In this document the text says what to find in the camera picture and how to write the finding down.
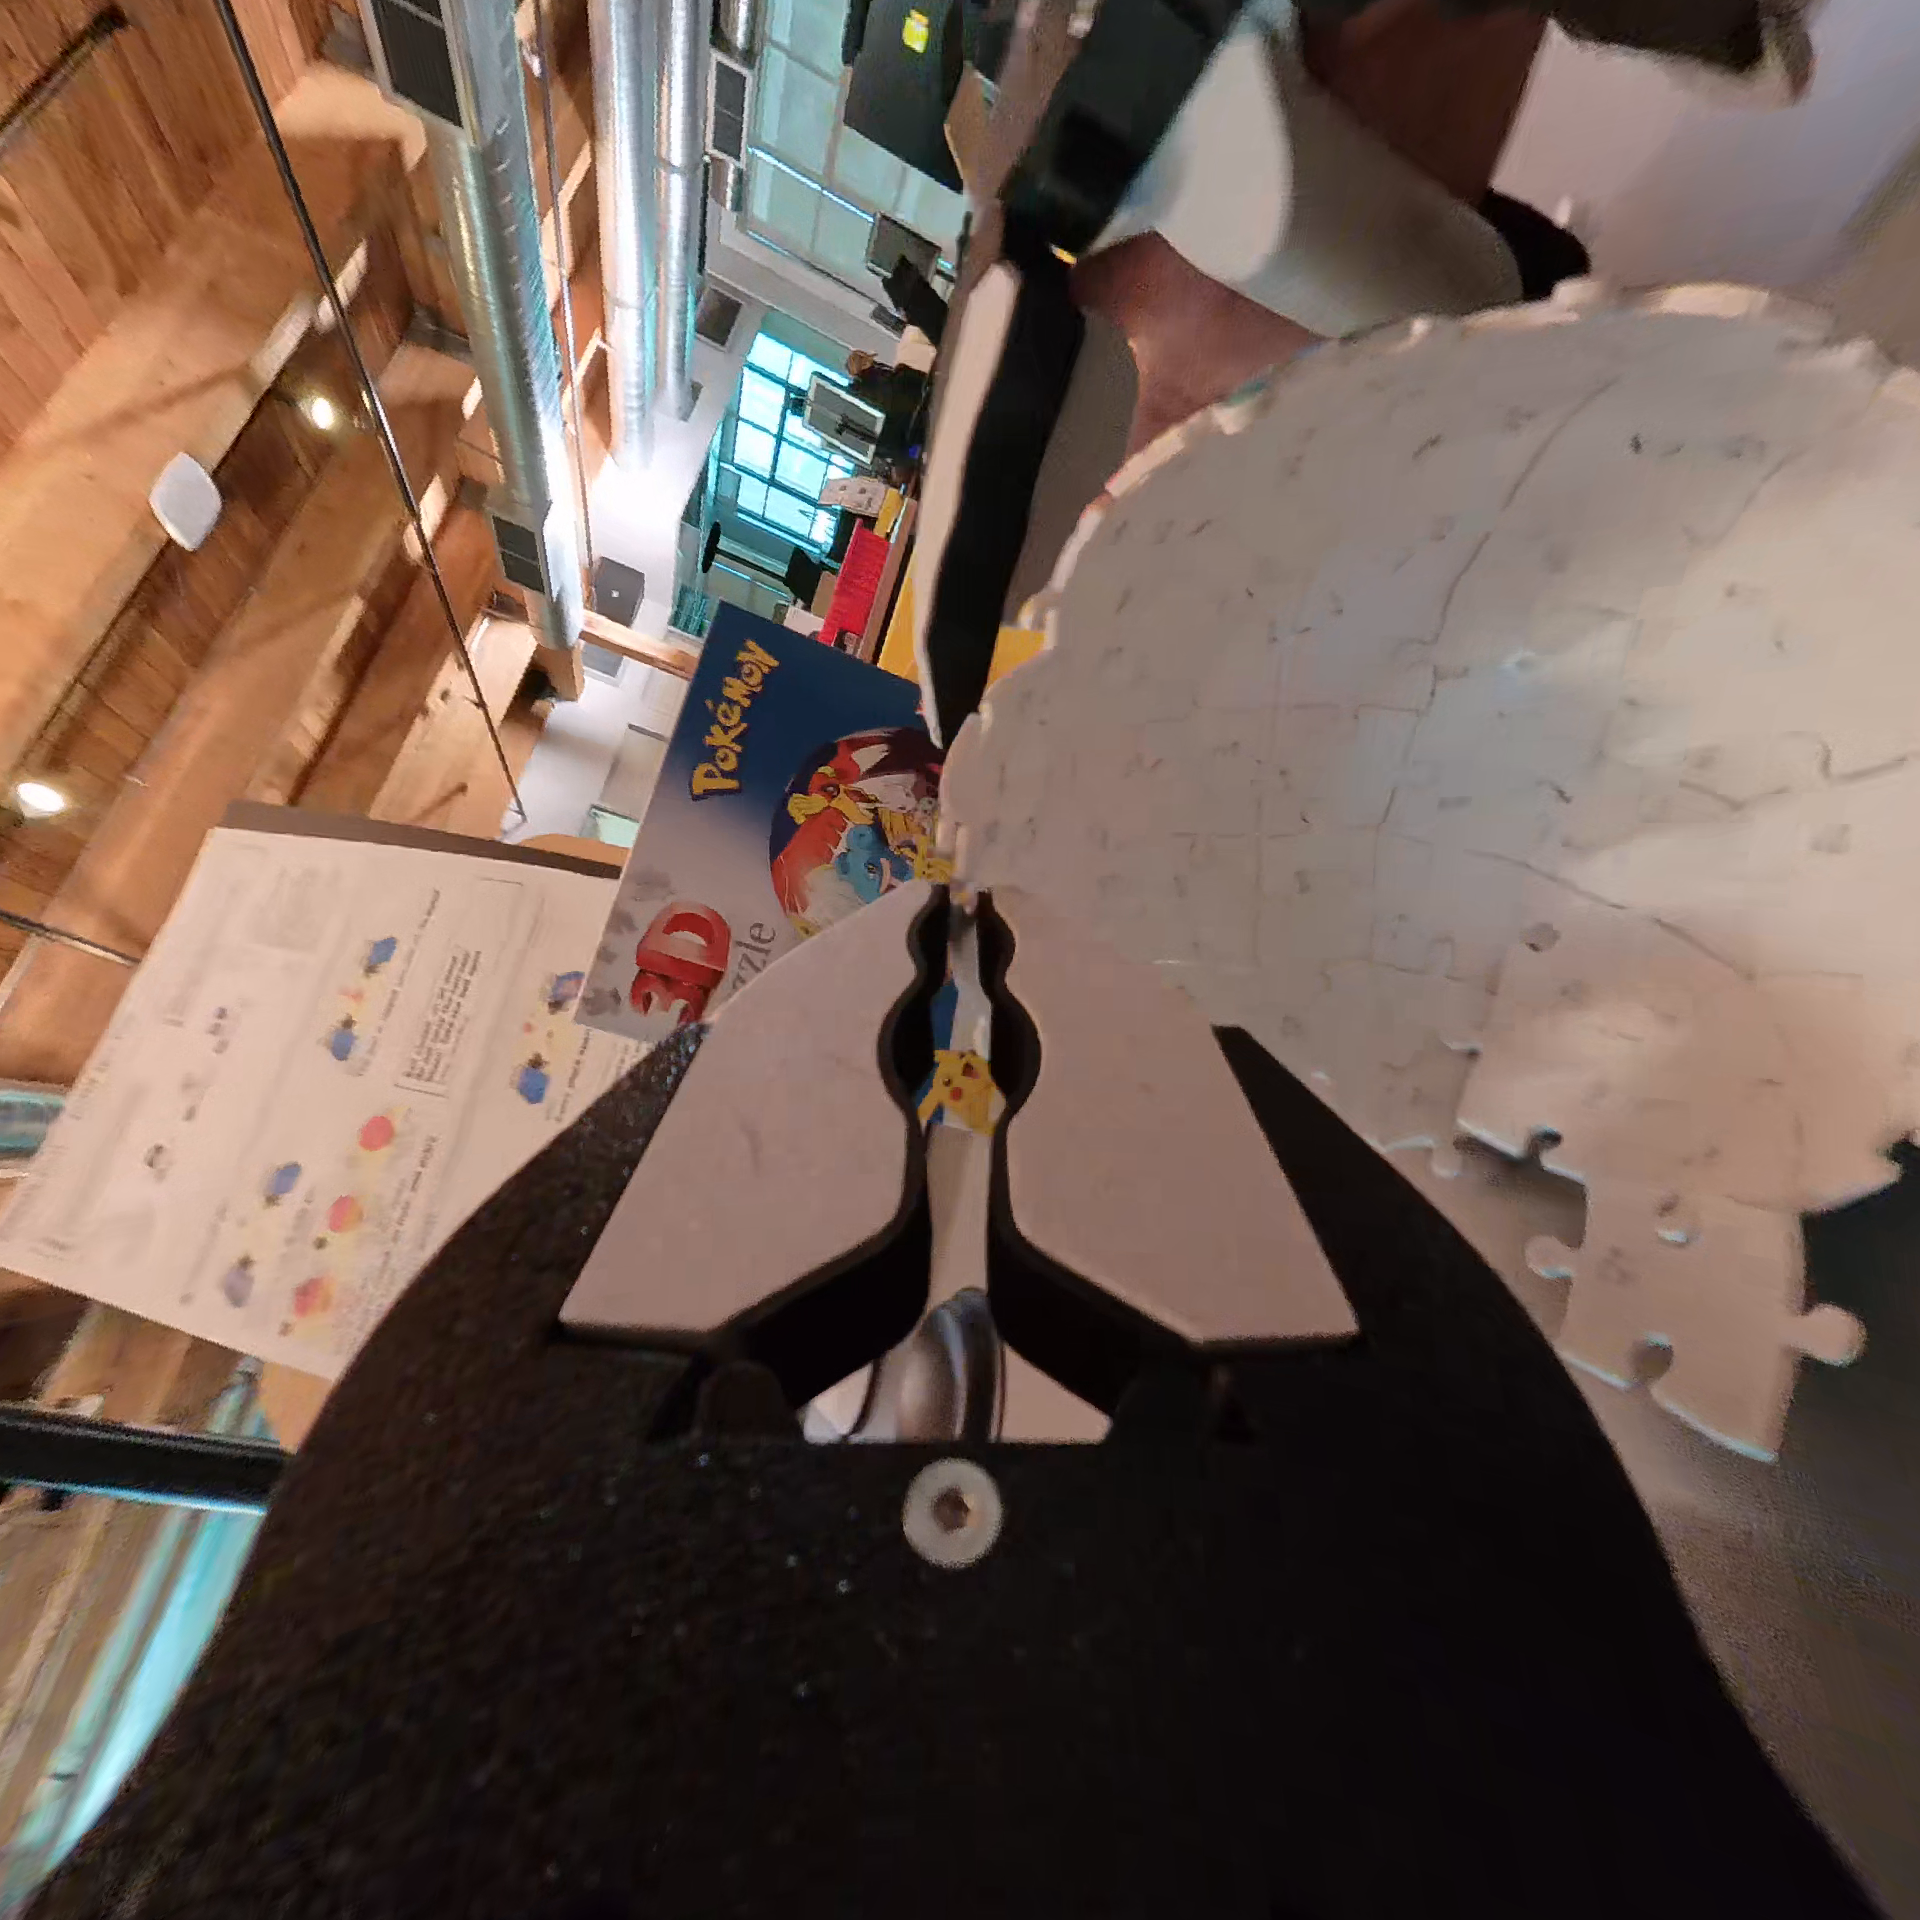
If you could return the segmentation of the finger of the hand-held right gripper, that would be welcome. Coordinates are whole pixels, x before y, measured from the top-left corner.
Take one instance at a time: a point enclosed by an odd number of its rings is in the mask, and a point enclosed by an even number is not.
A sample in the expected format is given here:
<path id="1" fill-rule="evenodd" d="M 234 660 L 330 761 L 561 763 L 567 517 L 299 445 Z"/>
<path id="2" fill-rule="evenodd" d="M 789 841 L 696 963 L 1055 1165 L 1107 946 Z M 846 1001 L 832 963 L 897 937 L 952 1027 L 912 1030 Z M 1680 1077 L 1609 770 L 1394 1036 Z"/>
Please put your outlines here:
<path id="1" fill-rule="evenodd" d="M 990 681 L 1087 323 L 1056 256 L 1002 256 L 950 324 L 918 538 L 918 669 L 954 742 Z"/>

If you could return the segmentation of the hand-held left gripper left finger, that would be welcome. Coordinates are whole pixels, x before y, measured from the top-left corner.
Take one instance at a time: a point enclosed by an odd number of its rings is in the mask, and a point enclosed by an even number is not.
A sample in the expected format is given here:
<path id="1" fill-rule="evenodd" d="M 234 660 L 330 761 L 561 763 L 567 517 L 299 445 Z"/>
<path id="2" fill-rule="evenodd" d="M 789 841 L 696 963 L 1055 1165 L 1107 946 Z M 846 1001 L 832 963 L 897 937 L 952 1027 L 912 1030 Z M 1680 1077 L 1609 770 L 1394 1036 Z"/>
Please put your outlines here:
<path id="1" fill-rule="evenodd" d="M 705 1027 L 561 1310 L 602 1347 L 768 1373 L 791 1409 L 921 1321 L 920 1088 L 950 889 L 906 884 L 777 961 Z"/>

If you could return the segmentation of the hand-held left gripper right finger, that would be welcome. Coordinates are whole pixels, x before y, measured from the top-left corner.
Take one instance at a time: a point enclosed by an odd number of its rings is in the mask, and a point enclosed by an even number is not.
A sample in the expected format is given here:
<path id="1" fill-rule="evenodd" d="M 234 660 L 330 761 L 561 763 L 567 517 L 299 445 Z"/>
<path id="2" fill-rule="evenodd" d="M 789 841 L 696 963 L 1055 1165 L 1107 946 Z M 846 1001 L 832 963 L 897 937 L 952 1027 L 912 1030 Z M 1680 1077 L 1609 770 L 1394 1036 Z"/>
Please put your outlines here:
<path id="1" fill-rule="evenodd" d="M 1034 894 L 977 899 L 977 957 L 1005 1097 L 1005 1344 L 1119 1410 L 1149 1376 L 1354 1341 L 1355 1308 L 1193 1001 Z"/>

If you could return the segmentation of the colourful puzzle ball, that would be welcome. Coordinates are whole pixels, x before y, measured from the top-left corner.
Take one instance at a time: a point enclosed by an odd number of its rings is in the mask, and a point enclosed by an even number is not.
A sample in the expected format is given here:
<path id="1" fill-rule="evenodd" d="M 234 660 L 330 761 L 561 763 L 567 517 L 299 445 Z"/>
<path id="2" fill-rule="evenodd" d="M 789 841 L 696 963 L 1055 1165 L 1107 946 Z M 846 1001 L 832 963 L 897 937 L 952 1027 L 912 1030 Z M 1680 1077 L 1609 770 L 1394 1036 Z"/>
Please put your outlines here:
<path id="1" fill-rule="evenodd" d="M 1803 1217 L 1915 1138 L 1918 385 L 1738 286 L 1321 349 L 1127 464 L 950 770 L 958 872 L 1254 1033 L 1773 1461 Z"/>

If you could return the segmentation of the printed puzzle box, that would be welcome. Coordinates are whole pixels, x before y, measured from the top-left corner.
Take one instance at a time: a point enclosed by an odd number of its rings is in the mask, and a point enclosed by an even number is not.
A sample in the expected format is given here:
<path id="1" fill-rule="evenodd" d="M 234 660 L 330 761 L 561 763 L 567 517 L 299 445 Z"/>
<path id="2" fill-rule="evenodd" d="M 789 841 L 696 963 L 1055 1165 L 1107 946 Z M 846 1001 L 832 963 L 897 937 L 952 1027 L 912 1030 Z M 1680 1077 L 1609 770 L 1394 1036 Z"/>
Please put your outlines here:
<path id="1" fill-rule="evenodd" d="M 912 680 L 723 606 L 576 1017 L 658 1042 L 865 906 L 945 881 L 943 780 Z"/>

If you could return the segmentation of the person's right hand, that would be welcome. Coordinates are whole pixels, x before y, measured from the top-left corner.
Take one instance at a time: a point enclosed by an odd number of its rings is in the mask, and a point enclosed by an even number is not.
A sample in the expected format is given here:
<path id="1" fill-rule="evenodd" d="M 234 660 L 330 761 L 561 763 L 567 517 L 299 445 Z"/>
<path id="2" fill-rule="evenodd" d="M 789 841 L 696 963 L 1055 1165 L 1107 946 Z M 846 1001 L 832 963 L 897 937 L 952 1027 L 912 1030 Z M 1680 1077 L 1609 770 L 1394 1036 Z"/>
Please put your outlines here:
<path id="1" fill-rule="evenodd" d="M 1072 268 L 1137 361 L 1127 449 L 1320 342 L 1519 302 L 1482 203 L 1544 37 L 1522 6 L 1254 4 Z"/>

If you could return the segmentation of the red box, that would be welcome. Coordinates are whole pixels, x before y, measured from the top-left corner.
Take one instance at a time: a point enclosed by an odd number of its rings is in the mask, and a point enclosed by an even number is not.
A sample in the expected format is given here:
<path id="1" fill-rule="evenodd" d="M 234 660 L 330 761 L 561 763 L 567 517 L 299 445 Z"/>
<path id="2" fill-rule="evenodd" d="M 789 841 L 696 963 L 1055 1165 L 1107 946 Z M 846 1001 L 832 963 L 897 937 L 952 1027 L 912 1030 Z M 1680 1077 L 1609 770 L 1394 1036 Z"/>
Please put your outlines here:
<path id="1" fill-rule="evenodd" d="M 845 653 L 862 657 L 870 626 L 897 581 L 897 541 L 877 531 L 874 518 L 854 517 L 849 552 L 835 572 L 832 597 L 818 641 Z"/>

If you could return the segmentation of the yellow bin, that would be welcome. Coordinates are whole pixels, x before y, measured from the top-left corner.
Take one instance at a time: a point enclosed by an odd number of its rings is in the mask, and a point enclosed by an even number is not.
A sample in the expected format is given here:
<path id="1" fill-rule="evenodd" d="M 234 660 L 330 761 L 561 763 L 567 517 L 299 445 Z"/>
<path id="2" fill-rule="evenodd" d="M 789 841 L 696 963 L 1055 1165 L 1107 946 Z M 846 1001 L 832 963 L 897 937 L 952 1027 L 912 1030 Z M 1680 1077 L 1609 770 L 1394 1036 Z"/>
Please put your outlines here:
<path id="1" fill-rule="evenodd" d="M 920 557 L 921 545 L 915 541 L 911 557 L 903 564 L 897 586 L 897 601 L 890 616 L 877 662 L 901 681 L 921 684 L 921 662 L 918 653 L 918 619 L 920 619 Z M 1047 635 L 1041 628 L 1021 628 L 1010 625 L 999 626 L 989 675 L 989 688 L 1016 675 L 1022 665 L 1047 650 Z"/>

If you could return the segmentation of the smooth silver pipe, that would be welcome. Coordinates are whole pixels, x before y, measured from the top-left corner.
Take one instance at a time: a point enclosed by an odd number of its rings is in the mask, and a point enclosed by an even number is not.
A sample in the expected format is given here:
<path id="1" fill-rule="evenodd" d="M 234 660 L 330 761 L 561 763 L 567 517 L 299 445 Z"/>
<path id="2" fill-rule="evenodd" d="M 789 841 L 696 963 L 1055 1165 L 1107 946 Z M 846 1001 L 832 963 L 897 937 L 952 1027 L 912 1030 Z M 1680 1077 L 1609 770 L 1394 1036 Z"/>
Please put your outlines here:
<path id="1" fill-rule="evenodd" d="M 591 3 L 610 458 L 638 473 L 694 411 L 705 243 L 706 3 Z"/>

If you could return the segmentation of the brown cardboard board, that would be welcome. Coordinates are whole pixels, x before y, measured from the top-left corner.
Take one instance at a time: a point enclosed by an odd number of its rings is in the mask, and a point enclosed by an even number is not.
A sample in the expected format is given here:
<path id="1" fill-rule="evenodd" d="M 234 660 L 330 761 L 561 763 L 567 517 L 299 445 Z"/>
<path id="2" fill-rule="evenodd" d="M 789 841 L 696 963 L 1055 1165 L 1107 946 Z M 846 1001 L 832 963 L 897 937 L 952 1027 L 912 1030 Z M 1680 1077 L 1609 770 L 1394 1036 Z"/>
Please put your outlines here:
<path id="1" fill-rule="evenodd" d="M 219 819 L 219 828 L 231 832 L 267 832 L 318 841 L 328 840 L 350 846 L 406 849 L 414 853 L 494 859 L 525 868 L 576 874 L 595 881 L 618 881 L 623 874 L 619 861 L 606 864 L 605 859 L 581 853 L 502 843 L 496 840 L 446 832 L 439 828 L 383 822 L 354 813 L 321 811 L 312 808 L 278 808 L 253 801 L 231 802 Z"/>

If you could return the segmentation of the printed instruction sheet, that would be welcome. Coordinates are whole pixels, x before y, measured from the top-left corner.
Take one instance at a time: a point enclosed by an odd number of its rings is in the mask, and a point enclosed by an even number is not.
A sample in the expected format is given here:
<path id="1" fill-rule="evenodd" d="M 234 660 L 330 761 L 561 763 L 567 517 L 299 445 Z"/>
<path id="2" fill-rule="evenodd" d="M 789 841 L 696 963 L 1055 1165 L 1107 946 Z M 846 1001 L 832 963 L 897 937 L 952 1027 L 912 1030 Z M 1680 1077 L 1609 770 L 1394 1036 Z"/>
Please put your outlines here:
<path id="1" fill-rule="evenodd" d="M 18 1195 L 5 1270 L 337 1380 L 635 1064 L 615 881 L 219 826 Z"/>

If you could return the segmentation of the ribbed silver air duct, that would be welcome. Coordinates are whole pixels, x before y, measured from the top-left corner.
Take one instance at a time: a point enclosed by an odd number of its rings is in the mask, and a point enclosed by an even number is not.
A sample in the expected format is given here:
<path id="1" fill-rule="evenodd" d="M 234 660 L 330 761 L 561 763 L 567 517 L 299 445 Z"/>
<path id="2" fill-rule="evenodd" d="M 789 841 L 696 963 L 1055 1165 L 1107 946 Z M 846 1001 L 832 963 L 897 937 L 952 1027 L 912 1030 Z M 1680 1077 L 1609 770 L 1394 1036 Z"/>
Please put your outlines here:
<path id="1" fill-rule="evenodd" d="M 434 169 L 450 275 L 496 450 L 490 509 L 502 568 L 531 595 L 544 648 L 579 667 L 583 531 L 514 6 L 446 3 L 445 27 L 462 130 L 434 138 Z"/>

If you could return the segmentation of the black metal rail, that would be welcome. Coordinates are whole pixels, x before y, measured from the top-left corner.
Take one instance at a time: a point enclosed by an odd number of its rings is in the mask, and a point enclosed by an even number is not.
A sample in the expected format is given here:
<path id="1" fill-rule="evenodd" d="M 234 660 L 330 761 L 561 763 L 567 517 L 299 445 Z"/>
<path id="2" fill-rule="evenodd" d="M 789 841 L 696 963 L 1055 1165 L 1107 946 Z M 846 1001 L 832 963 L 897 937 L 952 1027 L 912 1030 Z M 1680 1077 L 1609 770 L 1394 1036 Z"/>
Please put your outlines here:
<path id="1" fill-rule="evenodd" d="M 272 1442 L 2 1406 L 2 1484 L 200 1514 L 263 1514 L 293 1456 Z"/>

